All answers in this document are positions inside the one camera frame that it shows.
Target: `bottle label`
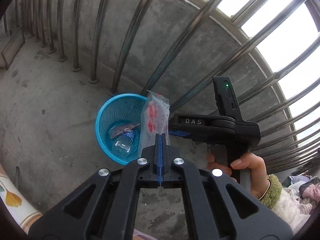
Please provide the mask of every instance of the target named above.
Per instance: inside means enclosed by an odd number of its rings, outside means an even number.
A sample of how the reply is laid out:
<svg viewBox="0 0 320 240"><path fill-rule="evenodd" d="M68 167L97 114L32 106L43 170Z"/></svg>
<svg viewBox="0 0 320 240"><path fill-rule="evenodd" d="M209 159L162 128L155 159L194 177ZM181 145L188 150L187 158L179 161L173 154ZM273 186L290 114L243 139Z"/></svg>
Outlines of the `bottle label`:
<svg viewBox="0 0 320 240"><path fill-rule="evenodd" d="M136 136L136 133L134 132L134 130L129 130L127 132L124 132L122 135L123 136L128 136L133 142L133 140L134 140L134 138Z"/></svg>

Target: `sky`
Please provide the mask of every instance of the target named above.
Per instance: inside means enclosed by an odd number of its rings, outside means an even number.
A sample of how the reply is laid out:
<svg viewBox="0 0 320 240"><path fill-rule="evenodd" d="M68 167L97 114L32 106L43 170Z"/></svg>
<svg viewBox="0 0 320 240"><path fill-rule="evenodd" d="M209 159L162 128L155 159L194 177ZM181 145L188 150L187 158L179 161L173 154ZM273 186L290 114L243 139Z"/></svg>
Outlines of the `sky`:
<svg viewBox="0 0 320 240"><path fill-rule="evenodd" d="M249 0L222 0L218 8L228 17L236 14ZM241 29L248 37L258 33L292 0L268 0ZM271 33L258 46L258 50L265 58L273 72L280 70L299 56L317 38L316 25L305 4L302 4L290 17L288 17L273 33ZM288 75L279 81L286 99L298 94L320 77L320 55L318 47L306 60ZM304 112L320 99L320 85L306 96L289 106L293 117ZM300 129L320 117L320 107L311 114L295 122L295 128ZM320 129L320 123L312 126L297 135L298 139L304 138ZM305 145L320 134L299 144Z"/></svg>

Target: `pink clothing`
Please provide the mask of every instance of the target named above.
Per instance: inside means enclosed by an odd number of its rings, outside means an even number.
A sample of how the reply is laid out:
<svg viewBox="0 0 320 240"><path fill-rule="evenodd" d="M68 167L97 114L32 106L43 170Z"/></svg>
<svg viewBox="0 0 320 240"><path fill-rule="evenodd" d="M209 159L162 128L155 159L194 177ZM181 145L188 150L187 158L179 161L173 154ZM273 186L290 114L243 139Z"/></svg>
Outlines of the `pink clothing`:
<svg viewBox="0 0 320 240"><path fill-rule="evenodd" d="M303 194L302 194L303 198L311 198L313 200L316 201L316 203L318 204L320 201L320 184L316 184L313 185L311 184L309 187L307 187Z"/></svg>

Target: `gold bracelet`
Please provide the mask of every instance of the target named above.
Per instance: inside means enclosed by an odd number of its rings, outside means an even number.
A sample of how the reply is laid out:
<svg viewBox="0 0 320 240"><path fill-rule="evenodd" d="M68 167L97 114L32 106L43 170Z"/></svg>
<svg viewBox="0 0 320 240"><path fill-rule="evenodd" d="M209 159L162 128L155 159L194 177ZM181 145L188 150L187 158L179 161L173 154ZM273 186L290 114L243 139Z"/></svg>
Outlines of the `gold bracelet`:
<svg viewBox="0 0 320 240"><path fill-rule="evenodd" d="M270 180L269 180L269 178L267 178L267 180L268 180L268 182L269 182L269 186L268 186L266 192L262 195L262 197L259 198L259 200L262 200L262 199L265 197L265 195L267 194L268 190L270 189L270 185L271 185L271 184L270 184Z"/></svg>

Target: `plastic bag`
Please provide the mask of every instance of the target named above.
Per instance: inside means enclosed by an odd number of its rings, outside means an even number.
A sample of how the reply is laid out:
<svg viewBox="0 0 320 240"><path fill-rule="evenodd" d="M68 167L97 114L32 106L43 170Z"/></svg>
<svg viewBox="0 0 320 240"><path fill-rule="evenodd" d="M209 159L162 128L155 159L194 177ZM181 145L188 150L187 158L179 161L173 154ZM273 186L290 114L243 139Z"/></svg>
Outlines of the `plastic bag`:
<svg viewBox="0 0 320 240"><path fill-rule="evenodd" d="M111 139L117 137L118 135L123 134L124 132L127 132L129 130L132 130L133 128L137 127L138 124L133 123L127 123L123 125L114 126L109 130L109 136Z"/></svg>
<svg viewBox="0 0 320 240"><path fill-rule="evenodd" d="M157 133L165 133L167 145L170 145L168 135L169 100L162 95L148 92L150 94L141 112L139 156L144 148L155 145Z"/></svg>

